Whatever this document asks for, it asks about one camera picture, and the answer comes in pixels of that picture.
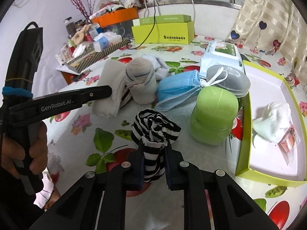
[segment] hand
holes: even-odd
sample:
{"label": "hand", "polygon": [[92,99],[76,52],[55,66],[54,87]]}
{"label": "hand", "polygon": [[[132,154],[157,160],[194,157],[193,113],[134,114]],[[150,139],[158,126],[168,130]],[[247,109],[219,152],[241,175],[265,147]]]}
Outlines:
{"label": "hand", "polygon": [[[30,157],[33,158],[33,161],[30,164],[30,170],[35,175],[43,172],[47,167],[48,162],[47,127],[45,123],[41,123],[37,136],[38,139],[29,150]],[[14,140],[4,135],[1,166],[14,177],[19,178],[19,174],[14,165],[14,159],[25,159],[25,150]]]}

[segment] blue face mask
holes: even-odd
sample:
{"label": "blue face mask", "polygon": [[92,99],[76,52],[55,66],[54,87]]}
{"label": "blue face mask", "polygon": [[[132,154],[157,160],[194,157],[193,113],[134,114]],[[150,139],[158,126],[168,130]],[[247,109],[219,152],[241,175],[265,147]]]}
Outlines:
{"label": "blue face mask", "polygon": [[158,103],[155,109],[162,112],[168,111],[188,98],[197,96],[200,90],[200,78],[197,70],[166,77],[159,83]]}

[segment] rubber band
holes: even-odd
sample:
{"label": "rubber band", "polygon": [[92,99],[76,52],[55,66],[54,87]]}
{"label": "rubber band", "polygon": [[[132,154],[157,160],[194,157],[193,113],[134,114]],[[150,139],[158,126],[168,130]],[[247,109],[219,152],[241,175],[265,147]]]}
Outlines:
{"label": "rubber band", "polygon": [[24,81],[27,81],[27,82],[29,82],[29,83],[33,84],[33,82],[32,82],[32,81],[27,80],[27,79],[24,79],[24,78],[11,78],[11,79],[7,79],[7,80],[5,80],[5,82],[7,82],[7,81],[11,81],[11,80],[24,80]]}

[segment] open box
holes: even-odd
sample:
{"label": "open box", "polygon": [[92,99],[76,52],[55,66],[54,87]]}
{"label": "open box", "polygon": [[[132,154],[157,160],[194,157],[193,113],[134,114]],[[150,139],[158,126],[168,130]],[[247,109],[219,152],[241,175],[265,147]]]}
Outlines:
{"label": "open box", "polygon": [[[243,139],[236,176],[279,186],[298,187],[307,182],[307,136],[298,103],[288,83],[280,75],[248,61],[244,61],[244,66],[251,88],[243,101]],[[294,161],[289,166],[278,145],[269,143],[267,151],[259,151],[252,143],[252,120],[261,117],[264,107],[274,101],[284,101],[290,105],[292,123],[300,137],[300,143],[294,150]]]}

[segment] wet wipes package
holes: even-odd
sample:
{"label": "wet wipes package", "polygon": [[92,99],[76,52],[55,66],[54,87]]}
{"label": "wet wipes package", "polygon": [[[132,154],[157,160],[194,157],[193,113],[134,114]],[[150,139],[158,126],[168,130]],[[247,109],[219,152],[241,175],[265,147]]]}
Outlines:
{"label": "wet wipes package", "polygon": [[224,41],[210,41],[204,55],[201,58],[201,78],[207,77],[207,70],[214,65],[226,65],[238,69],[244,73],[244,66],[238,48]]}

